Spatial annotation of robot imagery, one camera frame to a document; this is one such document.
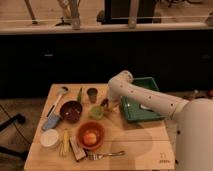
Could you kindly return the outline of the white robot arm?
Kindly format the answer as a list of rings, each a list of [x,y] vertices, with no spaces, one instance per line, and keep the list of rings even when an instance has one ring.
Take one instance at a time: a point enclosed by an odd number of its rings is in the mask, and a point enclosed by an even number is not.
[[[133,75],[124,70],[108,81],[108,96],[121,96],[170,116],[177,123],[176,171],[213,171],[213,100],[186,100],[177,96],[139,87]]]

